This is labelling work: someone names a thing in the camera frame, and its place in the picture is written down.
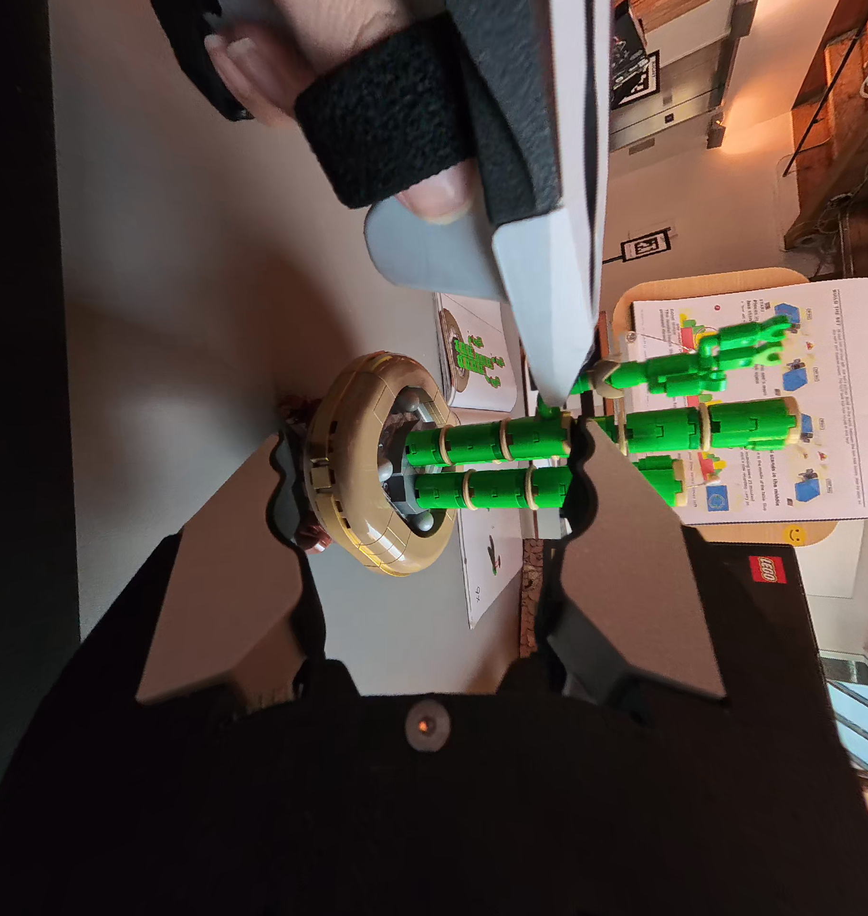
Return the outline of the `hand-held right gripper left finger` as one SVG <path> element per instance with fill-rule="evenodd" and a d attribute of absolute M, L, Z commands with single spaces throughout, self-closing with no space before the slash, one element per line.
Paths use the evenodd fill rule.
<path fill-rule="evenodd" d="M 290 702 L 325 618 L 301 521 L 291 440 L 271 435 L 183 527 L 137 701 L 225 688 L 245 709 Z"/>

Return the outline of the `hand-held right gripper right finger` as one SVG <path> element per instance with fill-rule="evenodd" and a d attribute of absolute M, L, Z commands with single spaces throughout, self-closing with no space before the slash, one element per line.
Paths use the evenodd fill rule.
<path fill-rule="evenodd" d="M 648 681 L 718 702 L 726 690 L 676 513 L 593 419 L 572 429 L 572 531 L 544 562 L 536 647 L 551 689 L 615 704 Z"/>

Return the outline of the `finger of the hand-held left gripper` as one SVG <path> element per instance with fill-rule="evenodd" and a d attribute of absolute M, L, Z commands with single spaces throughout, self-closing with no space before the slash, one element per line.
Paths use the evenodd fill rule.
<path fill-rule="evenodd" d="M 364 239 L 384 279 L 417 291 L 507 302 L 492 251 L 493 227 L 484 200 L 451 223 L 430 223 L 395 198 L 371 206 Z"/>
<path fill-rule="evenodd" d="M 585 212 L 561 206 L 495 230 L 492 251 L 549 406 L 562 406 L 590 353 L 597 321 L 593 238 Z"/>

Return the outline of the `small green lego bamboo branch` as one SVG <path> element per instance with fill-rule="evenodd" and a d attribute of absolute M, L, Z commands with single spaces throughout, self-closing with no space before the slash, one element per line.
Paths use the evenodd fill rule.
<path fill-rule="evenodd" d="M 721 393 L 726 390 L 729 372 L 779 364 L 790 328 L 788 317 L 775 315 L 762 323 L 721 328 L 702 337 L 690 352 L 645 361 L 603 359 L 581 370 L 571 394 L 595 392 L 618 399 L 624 391 L 640 386 L 651 394 L 669 397 Z"/>

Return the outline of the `lego bamboo model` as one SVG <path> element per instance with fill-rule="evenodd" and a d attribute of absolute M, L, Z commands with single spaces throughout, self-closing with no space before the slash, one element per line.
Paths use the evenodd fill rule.
<path fill-rule="evenodd" d="M 460 512 L 559 510 L 574 533 L 597 517 L 599 471 L 586 464 L 607 437 L 672 510 L 688 503 L 677 452 L 770 452 L 797 444 L 792 397 L 645 411 L 575 425 L 568 411 L 459 423 L 433 377 L 402 354 L 345 368 L 305 426 L 303 486 L 317 526 L 362 566 L 395 578 L 443 553 Z"/>

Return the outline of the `black lego set box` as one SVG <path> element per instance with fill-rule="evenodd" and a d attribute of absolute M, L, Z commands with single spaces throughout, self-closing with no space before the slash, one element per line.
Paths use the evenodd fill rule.
<path fill-rule="evenodd" d="M 648 681 L 638 682 L 615 704 L 597 705 L 645 712 L 645 688 L 665 688 L 705 702 L 738 705 L 753 678 L 772 689 L 789 685 L 804 698 L 823 699 L 822 671 L 794 551 L 787 545 L 709 542 L 697 529 L 683 527 L 696 584 L 719 663 L 726 697 L 706 701 Z M 544 562 L 557 541 L 544 546 Z M 535 637 L 535 652 L 538 654 Z M 546 671 L 548 670 L 539 656 Z"/>

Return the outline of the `open lego instruction booklet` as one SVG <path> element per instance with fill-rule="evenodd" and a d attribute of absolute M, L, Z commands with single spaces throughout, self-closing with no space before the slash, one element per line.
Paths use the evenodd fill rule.
<path fill-rule="evenodd" d="M 518 332 L 503 304 L 434 296 L 441 387 L 461 425 L 522 418 L 526 385 Z M 474 628 L 523 566 L 527 510 L 462 510 L 460 552 L 470 628 Z"/>

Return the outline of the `person's left hand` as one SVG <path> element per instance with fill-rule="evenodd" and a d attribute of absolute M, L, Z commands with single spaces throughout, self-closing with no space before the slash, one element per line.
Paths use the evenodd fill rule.
<path fill-rule="evenodd" d="M 361 209 L 395 198 L 428 223 L 457 221 L 478 189 L 449 13 L 417 19 L 405 2 L 273 2 L 230 16 L 204 48 L 257 121 L 298 123 L 336 199 Z"/>

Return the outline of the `white printed instruction sheet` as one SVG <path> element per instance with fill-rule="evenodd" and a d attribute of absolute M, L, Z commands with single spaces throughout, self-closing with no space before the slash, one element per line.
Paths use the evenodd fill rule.
<path fill-rule="evenodd" d="M 689 492 L 678 509 L 688 525 L 868 519 L 868 278 L 813 281 L 752 293 L 635 302 L 630 359 L 690 352 L 721 328 L 790 319 L 779 364 L 729 372 L 726 390 L 653 395 L 643 386 L 625 404 L 636 411 L 691 406 L 707 412 L 712 441 L 679 452 Z M 734 445 L 720 418 L 751 418 L 754 402 L 795 409 L 794 439 L 752 451 Z"/>

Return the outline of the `small fiducial wall tag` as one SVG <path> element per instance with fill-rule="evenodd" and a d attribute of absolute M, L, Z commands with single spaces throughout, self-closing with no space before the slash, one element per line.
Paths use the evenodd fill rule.
<path fill-rule="evenodd" d="M 621 260 L 624 264 L 665 254 L 672 250 L 670 226 L 638 235 L 621 243 Z"/>

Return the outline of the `black fiducial wall poster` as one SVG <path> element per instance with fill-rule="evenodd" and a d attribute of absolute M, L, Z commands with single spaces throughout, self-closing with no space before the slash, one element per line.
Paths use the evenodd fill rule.
<path fill-rule="evenodd" d="M 648 99 L 660 92 L 660 55 L 650 52 L 641 70 L 628 77 L 615 88 L 611 97 L 612 110 L 619 110 L 630 104 Z"/>

